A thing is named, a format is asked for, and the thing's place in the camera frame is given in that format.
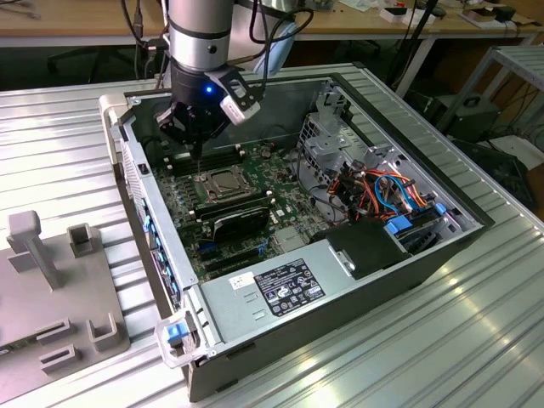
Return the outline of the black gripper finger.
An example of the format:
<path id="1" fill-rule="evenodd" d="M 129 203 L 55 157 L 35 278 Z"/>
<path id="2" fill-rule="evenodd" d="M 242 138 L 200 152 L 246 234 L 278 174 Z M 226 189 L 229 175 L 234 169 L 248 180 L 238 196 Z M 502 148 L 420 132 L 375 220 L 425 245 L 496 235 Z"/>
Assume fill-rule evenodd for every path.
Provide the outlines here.
<path id="1" fill-rule="evenodd" d="M 155 116 L 159 129 L 185 145 L 193 160 L 201 159 L 201 126 L 198 110 L 188 105 L 170 105 Z"/>
<path id="2" fill-rule="evenodd" d="M 205 144 L 208 140 L 217 138 L 229 125 L 230 119 L 225 115 L 206 116 L 201 123 L 200 143 Z"/>

